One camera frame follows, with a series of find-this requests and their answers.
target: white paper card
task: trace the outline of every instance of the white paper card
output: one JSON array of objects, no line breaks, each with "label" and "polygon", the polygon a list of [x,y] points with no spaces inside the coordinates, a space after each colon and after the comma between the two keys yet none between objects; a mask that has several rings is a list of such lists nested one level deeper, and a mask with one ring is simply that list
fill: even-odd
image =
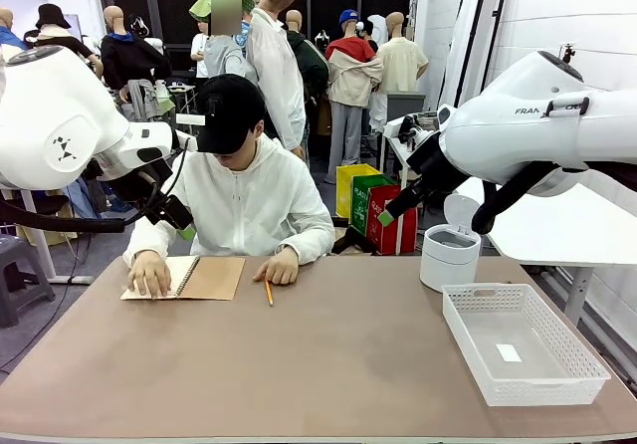
[{"label": "white paper card", "polygon": [[502,359],[506,362],[522,362],[520,355],[512,344],[496,344]]}]

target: white jacket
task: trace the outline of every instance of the white jacket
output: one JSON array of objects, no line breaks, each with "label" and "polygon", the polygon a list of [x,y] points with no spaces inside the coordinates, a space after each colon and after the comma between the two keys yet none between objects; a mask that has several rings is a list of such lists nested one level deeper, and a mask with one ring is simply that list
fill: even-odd
[{"label": "white jacket", "polygon": [[[180,162],[178,157],[174,170]],[[172,193],[194,218],[191,255],[269,256],[288,245],[304,265],[334,243],[331,217],[305,163],[264,135],[243,172],[223,167],[209,153],[187,154]],[[175,237],[166,222],[152,225],[142,218],[123,258],[130,266],[136,253],[154,250],[165,259]]]},{"label": "white jacket", "polygon": [[382,60],[361,63],[339,50],[329,57],[329,100],[366,108],[371,90],[382,79]]}]

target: pencil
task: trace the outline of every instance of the pencil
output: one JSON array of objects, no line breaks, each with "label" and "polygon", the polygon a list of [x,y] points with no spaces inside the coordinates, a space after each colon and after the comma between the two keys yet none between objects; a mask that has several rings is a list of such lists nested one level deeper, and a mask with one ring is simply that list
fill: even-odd
[{"label": "pencil", "polygon": [[270,288],[270,280],[266,278],[266,293],[268,294],[268,303],[271,307],[275,305],[275,301],[272,299],[272,289]]}]

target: spiral notebook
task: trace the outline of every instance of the spiral notebook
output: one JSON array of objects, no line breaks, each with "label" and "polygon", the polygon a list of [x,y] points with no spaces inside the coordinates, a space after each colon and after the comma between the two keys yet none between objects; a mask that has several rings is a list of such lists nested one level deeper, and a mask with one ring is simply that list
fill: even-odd
[{"label": "spiral notebook", "polygon": [[[245,259],[233,257],[168,257],[170,290],[157,299],[233,300],[245,263]],[[150,300],[150,295],[141,295],[135,284],[135,291],[126,290],[121,299]]]}]

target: green bin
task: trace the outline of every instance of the green bin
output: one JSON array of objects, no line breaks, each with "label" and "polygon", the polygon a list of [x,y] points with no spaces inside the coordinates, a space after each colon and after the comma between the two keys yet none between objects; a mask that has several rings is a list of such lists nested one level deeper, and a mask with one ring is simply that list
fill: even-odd
[{"label": "green bin", "polygon": [[363,236],[367,233],[367,207],[369,206],[369,191],[374,187],[395,185],[391,178],[385,175],[359,175],[351,180],[351,213],[349,224]]}]

